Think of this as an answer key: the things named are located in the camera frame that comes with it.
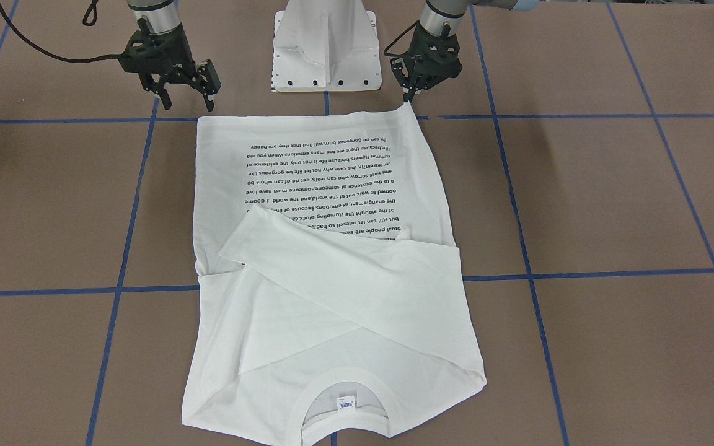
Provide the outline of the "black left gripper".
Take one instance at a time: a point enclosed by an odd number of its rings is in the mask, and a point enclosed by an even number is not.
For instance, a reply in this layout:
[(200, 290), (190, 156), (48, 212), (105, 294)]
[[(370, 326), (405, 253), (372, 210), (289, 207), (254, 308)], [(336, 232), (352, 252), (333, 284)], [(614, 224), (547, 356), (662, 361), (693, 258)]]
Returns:
[(459, 62), (458, 37), (451, 24), (444, 23), (439, 33), (430, 34), (421, 23), (415, 22), (400, 34), (398, 42), (409, 31), (414, 33), (405, 53), (392, 57), (392, 73), (405, 89), (404, 102), (411, 103), (416, 93), (426, 90), (426, 84), (439, 84), (445, 79), (456, 78), (462, 71)]

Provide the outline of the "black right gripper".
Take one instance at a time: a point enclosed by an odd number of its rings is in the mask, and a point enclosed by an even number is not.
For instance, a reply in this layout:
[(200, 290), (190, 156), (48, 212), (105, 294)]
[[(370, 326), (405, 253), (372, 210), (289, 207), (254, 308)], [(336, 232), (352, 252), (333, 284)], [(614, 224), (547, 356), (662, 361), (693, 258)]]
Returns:
[(165, 110), (170, 110), (172, 101), (166, 85), (153, 80), (153, 74), (168, 84), (187, 84), (196, 88), (203, 96), (206, 109), (213, 111), (221, 81), (210, 59), (196, 66), (183, 28), (160, 35), (135, 31), (118, 61), (125, 72), (141, 76), (145, 90), (156, 89)]

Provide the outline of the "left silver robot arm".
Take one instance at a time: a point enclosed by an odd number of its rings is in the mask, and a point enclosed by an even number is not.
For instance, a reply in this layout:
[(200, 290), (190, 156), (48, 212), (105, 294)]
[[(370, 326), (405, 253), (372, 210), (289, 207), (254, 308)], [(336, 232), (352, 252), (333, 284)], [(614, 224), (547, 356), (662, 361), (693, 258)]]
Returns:
[(404, 90), (404, 102), (431, 90), (462, 71), (456, 35), (471, 6), (529, 11), (538, 1), (427, 1), (420, 18), (409, 25), (384, 50), (395, 79)]

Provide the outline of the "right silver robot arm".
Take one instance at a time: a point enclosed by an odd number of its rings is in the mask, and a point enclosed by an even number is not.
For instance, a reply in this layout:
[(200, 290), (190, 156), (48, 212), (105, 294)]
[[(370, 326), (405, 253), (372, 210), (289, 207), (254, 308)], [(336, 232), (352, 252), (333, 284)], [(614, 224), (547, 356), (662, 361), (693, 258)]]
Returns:
[(119, 62), (124, 72), (138, 74), (142, 88), (171, 108), (167, 84), (186, 84), (198, 91), (210, 112), (221, 82), (211, 60), (196, 63), (175, 1), (128, 1), (137, 22)]

